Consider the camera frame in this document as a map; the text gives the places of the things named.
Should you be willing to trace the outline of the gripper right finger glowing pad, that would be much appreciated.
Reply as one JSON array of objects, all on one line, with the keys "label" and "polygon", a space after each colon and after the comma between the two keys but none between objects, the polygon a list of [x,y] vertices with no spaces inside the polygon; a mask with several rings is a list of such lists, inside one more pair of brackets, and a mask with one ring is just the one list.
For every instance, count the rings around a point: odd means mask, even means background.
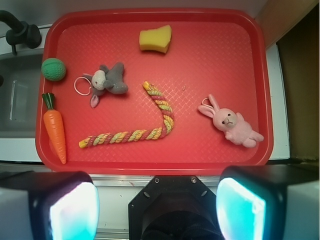
[{"label": "gripper right finger glowing pad", "polygon": [[315,165],[229,166],[216,190],[226,240],[318,240],[320,171]]}]

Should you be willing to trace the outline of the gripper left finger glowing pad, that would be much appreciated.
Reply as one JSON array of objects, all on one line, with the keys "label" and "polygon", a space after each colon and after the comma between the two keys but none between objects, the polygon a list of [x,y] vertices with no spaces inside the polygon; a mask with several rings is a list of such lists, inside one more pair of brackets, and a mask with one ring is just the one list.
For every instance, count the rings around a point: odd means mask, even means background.
[{"label": "gripper left finger glowing pad", "polygon": [[0,174],[2,240],[93,240],[99,208],[98,189],[85,172]]}]

